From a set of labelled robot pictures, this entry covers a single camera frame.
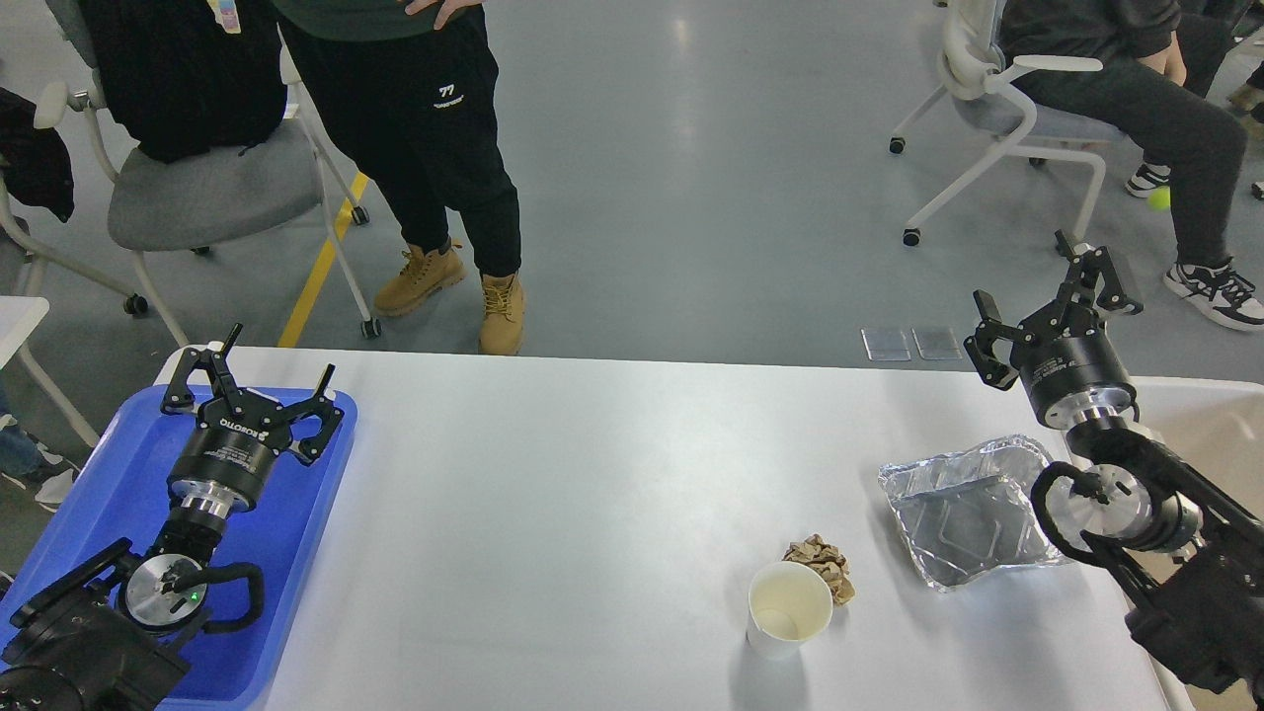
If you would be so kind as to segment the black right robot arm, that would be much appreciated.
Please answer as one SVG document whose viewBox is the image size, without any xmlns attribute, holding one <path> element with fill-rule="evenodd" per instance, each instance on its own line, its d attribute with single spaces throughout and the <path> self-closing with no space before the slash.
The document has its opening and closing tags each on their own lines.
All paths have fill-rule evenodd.
<svg viewBox="0 0 1264 711">
<path fill-rule="evenodd" d="M 1107 571 L 1133 603 L 1133 640 L 1186 684 L 1244 682 L 1261 701 L 1261 521 L 1141 425 L 1138 391 L 1107 337 L 1138 314 L 1106 248 L 1057 235 L 1068 271 L 1047 306 L 1005 324 L 980 288 L 963 343 L 985 385 L 1021 382 L 1073 462 L 1052 462 L 1030 500 L 1066 557 Z"/>
</svg>

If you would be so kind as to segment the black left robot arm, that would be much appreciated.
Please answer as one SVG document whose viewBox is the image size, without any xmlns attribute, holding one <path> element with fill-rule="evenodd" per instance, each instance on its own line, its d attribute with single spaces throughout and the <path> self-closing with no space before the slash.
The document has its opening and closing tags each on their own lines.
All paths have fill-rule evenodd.
<svg viewBox="0 0 1264 711">
<path fill-rule="evenodd" d="M 243 710 L 270 683 L 356 405 L 250 390 L 235 337 L 123 404 L 3 602 L 5 710 Z"/>
</svg>

